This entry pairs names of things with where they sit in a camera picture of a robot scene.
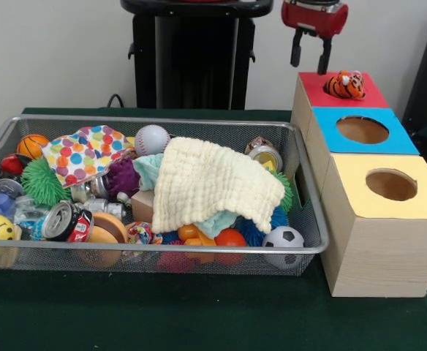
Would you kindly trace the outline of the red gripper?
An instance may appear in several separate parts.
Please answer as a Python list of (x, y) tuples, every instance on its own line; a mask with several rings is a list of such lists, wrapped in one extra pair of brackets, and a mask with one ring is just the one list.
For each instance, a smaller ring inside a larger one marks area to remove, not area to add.
[(290, 64), (298, 67), (301, 61), (301, 38), (309, 31), (322, 40), (323, 51), (317, 67), (318, 75), (328, 71), (332, 51), (332, 37), (340, 34), (347, 21), (349, 7), (341, 1), (283, 1), (281, 19), (295, 29)]

